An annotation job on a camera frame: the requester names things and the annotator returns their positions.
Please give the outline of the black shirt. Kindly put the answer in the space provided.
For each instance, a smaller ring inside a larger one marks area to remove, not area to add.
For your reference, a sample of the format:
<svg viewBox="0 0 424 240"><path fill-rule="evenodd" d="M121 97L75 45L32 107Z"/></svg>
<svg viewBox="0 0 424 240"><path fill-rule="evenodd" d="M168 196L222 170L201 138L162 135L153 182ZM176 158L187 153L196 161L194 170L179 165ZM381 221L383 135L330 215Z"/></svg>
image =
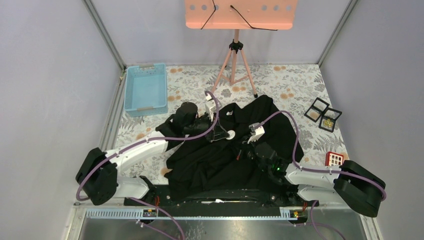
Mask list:
<svg viewBox="0 0 424 240"><path fill-rule="evenodd" d="M260 123L278 108L271 97L262 95L241 108L230 103L219 111L219 122L234 130L231 140L209 142L204 137L184 142L166 161L170 197L179 201L212 190L255 189L277 193L282 187L261 171L255 160L241 151L249 126Z"/></svg>

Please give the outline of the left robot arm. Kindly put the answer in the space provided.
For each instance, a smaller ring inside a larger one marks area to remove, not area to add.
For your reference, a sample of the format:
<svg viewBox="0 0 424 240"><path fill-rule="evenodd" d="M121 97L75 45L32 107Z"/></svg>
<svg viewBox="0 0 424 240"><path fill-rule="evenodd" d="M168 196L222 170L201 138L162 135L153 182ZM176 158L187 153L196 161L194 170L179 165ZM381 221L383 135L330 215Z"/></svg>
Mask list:
<svg viewBox="0 0 424 240"><path fill-rule="evenodd" d="M111 199L136 198L144 206L152 204L155 192L146 177L124 177L120 173L186 141L233 139L235 132L219 123L215 103L211 101L206 107L207 112L199 116L194 103L184 102L165 122L134 143L108 151L98 147L90 150L75 177L79 184L77 200L90 200L99 206Z"/></svg>

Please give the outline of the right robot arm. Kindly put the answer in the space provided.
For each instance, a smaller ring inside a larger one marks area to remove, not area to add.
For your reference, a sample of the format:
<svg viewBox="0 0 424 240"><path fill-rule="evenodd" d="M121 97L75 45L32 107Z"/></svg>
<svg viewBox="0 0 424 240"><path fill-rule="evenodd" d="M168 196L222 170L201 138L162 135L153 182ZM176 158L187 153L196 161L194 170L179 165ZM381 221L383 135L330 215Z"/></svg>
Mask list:
<svg viewBox="0 0 424 240"><path fill-rule="evenodd" d="M266 142L244 139L238 146L237 157L253 161L267 180L287 192L287 201L293 206L318 201L348 206L375 218L387 198L386 183L353 160L341 165L307 167L279 156Z"/></svg>

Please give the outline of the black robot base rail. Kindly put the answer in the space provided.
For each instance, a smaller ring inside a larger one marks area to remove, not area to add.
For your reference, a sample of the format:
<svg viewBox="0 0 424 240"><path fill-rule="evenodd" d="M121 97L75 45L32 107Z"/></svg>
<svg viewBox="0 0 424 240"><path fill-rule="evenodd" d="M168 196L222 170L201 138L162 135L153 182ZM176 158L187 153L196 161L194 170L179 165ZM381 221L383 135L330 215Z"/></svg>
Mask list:
<svg viewBox="0 0 424 240"><path fill-rule="evenodd" d="M168 185L154 185L141 199L126 197L123 204L143 208L144 217L304 220L314 201L303 200L292 192L255 189L212 190L176 199Z"/></svg>

